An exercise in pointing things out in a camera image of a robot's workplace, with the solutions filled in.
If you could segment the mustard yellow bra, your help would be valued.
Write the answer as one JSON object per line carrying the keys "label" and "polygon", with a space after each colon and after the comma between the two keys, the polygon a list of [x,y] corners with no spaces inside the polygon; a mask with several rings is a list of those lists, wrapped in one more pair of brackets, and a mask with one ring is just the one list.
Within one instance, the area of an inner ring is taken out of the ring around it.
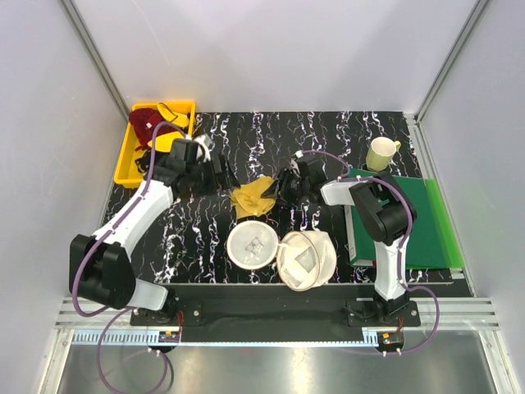
{"label": "mustard yellow bra", "polygon": [[230,193],[230,201],[235,208],[236,218],[259,217],[270,212],[276,204],[276,199],[263,198],[262,194],[272,183],[273,180],[269,176],[261,176],[233,190]]}

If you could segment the white mesh laundry bag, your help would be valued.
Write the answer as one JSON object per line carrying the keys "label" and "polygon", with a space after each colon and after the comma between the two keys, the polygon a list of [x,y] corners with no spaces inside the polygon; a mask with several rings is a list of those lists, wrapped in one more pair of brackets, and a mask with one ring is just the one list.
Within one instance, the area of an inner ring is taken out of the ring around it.
{"label": "white mesh laundry bag", "polygon": [[336,248],[324,231],[290,231],[279,238],[269,225],[246,221],[230,232],[226,250],[245,270],[276,263],[280,279],[293,291],[306,291],[328,282],[336,270]]}

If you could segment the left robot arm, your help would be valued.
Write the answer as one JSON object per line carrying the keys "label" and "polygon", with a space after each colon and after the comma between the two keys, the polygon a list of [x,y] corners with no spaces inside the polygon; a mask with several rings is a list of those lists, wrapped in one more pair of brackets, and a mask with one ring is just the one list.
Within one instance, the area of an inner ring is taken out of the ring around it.
{"label": "left robot arm", "polygon": [[153,222],[177,200],[239,187],[222,153],[210,153],[200,140],[176,139],[169,153],[150,156],[139,189],[126,205],[92,235],[77,235],[70,245],[69,287],[78,315],[90,317],[79,300],[107,309],[148,310],[167,325],[177,315],[176,297],[166,287],[138,279],[133,251]]}

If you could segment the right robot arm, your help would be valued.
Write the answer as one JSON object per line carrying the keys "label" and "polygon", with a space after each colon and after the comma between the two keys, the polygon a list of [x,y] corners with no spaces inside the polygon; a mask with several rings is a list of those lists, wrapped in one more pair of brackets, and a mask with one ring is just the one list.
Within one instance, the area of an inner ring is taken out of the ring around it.
{"label": "right robot arm", "polygon": [[354,315],[362,321],[374,318],[386,326],[401,317],[409,303],[405,253],[417,211],[388,171],[330,179],[313,152],[299,151],[261,196],[280,205],[309,199],[320,205],[355,207],[374,241],[376,279],[372,302]]}

